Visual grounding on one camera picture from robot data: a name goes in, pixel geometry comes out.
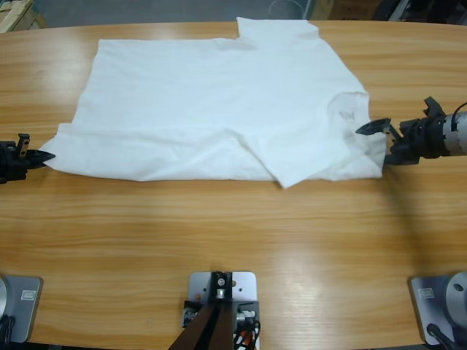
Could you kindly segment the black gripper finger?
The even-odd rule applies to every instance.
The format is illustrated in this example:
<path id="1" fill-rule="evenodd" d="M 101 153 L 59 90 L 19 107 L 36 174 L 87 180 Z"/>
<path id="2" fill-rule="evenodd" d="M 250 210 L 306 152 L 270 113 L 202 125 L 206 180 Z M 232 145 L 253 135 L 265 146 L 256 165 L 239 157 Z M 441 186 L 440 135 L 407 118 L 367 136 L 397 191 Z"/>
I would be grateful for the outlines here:
<path id="1" fill-rule="evenodd" d="M 359 129 L 356 130 L 356 133 L 364 136 L 374 135 L 375 133 L 388 133 L 390 126 L 390 118 L 372 120 L 371 122 L 359 127 Z"/>
<path id="2" fill-rule="evenodd" d="M 54 154 L 37 150 L 29 149 L 27 151 L 27 161 L 29 168 L 42 168 L 46 166 L 46 162 L 54 158 Z"/>
<path id="3" fill-rule="evenodd" d="M 399 149 L 396 145 L 393 145 L 391 148 L 389 148 L 388 153 L 385 155 L 384 164 L 385 165 L 400 165 L 401 164 Z"/>

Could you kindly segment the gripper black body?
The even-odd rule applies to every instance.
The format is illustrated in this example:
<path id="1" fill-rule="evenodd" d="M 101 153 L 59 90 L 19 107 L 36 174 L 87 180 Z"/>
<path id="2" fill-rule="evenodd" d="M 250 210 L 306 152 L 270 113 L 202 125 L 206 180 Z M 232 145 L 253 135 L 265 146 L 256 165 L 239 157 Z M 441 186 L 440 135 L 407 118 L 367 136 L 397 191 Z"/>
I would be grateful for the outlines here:
<path id="1" fill-rule="evenodd" d="M 424 117 L 399 125 L 399 134 L 390 126 L 393 145 L 399 149 L 401 164 L 418 164 L 420 158 L 435 159 L 447 156 L 443 127 L 445 116 Z"/>
<path id="2" fill-rule="evenodd" d="M 25 180 L 28 163 L 20 157 L 18 146 L 13 141 L 1 142 L 1 183 Z"/>

